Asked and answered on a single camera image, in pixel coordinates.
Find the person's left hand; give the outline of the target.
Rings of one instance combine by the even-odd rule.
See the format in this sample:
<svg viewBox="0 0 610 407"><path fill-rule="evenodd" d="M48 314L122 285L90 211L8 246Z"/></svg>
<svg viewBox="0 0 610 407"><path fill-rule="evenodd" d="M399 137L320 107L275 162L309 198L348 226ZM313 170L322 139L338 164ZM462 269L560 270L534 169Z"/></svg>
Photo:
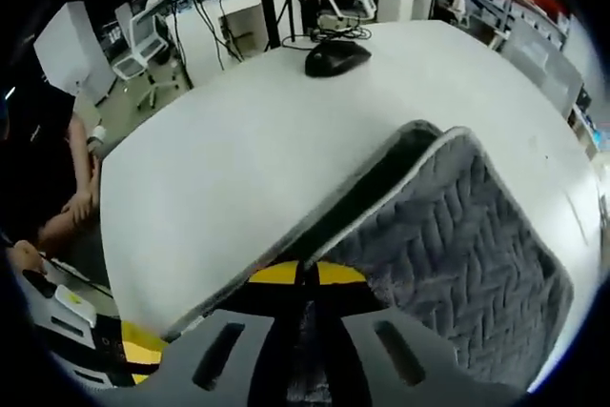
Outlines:
<svg viewBox="0 0 610 407"><path fill-rule="evenodd" d="M32 271L42 276L47 274L43 257L27 240L20 240L10 247L8 257L12 266L20 273Z"/></svg>

